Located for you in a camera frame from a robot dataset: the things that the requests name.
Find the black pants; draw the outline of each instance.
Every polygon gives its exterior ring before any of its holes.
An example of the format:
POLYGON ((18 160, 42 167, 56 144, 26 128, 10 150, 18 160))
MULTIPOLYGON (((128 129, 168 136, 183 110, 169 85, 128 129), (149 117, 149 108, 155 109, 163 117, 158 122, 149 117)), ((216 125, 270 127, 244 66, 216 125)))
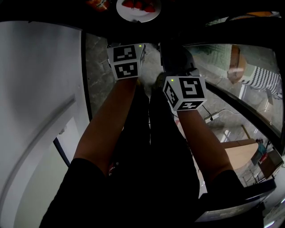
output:
POLYGON ((158 194, 167 189, 177 197, 199 196, 192 154, 162 90, 153 91, 149 102, 137 87, 113 162, 115 168, 110 179, 116 188, 122 183, 137 183, 139 188, 147 186, 158 194))

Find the person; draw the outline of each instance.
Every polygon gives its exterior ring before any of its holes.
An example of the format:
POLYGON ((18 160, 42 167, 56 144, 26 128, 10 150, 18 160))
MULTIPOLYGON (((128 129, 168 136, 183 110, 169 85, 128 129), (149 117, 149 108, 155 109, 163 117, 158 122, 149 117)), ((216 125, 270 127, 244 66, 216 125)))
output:
POLYGON ((41 227, 192 223, 199 205, 194 156, 207 190, 228 200, 243 186, 196 110, 179 132, 161 86, 117 81, 91 120, 41 227))

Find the power strip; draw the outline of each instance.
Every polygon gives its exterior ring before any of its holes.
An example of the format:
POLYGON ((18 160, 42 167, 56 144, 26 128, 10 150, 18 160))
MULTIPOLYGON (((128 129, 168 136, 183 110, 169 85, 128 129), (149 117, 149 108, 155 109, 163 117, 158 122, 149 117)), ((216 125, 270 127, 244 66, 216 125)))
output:
MULTIPOLYGON (((219 117, 219 113, 218 113, 218 112, 215 112, 215 113, 212 115, 212 117, 213 117, 212 120, 217 119, 217 118, 219 117)), ((204 120, 205 120, 206 123, 209 123, 209 122, 212 121, 210 116, 208 116, 208 117, 205 118, 204 120)))

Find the white plate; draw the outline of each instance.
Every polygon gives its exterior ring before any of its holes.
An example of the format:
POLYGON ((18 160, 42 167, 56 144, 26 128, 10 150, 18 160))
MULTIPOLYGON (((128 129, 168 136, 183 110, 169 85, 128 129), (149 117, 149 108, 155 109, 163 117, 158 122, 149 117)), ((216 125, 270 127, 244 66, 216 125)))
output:
POLYGON ((160 0, 153 0, 153 6, 155 8, 155 12, 145 12, 143 10, 139 9, 132 9, 126 6, 123 6, 122 3, 124 0, 118 0, 117 1, 117 12, 118 14, 124 18, 125 20, 128 20, 130 22, 137 22, 140 21, 141 23, 143 22, 148 22, 152 19, 155 19, 159 14, 161 10, 161 2, 160 0))

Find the black and white patterned cloth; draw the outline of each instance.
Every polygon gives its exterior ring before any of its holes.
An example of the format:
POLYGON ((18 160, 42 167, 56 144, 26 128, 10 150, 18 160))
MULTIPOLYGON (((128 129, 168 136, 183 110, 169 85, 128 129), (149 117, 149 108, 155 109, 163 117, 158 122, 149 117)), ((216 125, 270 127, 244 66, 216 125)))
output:
POLYGON ((242 78, 240 83, 249 85, 256 90, 266 91, 268 89, 275 99, 283 98, 282 93, 277 91, 278 84, 281 83, 280 75, 261 67, 256 67, 253 77, 248 78, 248 80, 242 78))

